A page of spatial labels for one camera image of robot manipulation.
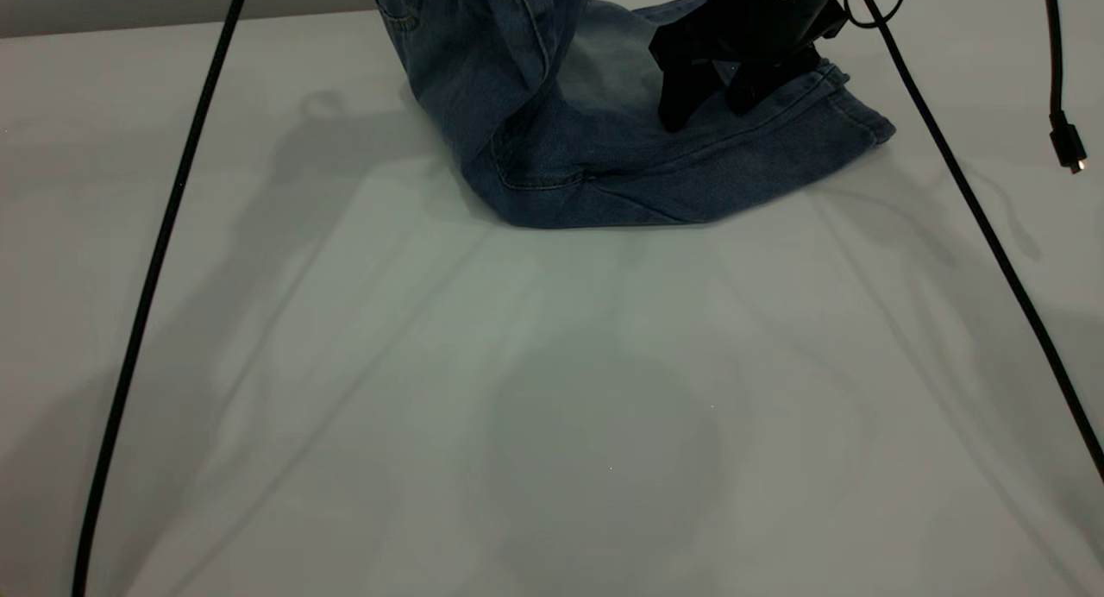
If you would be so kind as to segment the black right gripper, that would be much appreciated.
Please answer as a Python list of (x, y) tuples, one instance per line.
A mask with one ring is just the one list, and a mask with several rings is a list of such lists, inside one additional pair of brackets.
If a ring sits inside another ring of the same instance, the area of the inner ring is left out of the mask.
[(806, 49), (831, 39), (847, 22), (838, 0), (705, 0), (690, 14), (659, 26), (649, 44), (664, 70), (660, 122), (684, 129), (723, 81), (714, 60), (742, 63), (726, 87), (726, 105), (746, 115), (793, 79), (817, 70)]

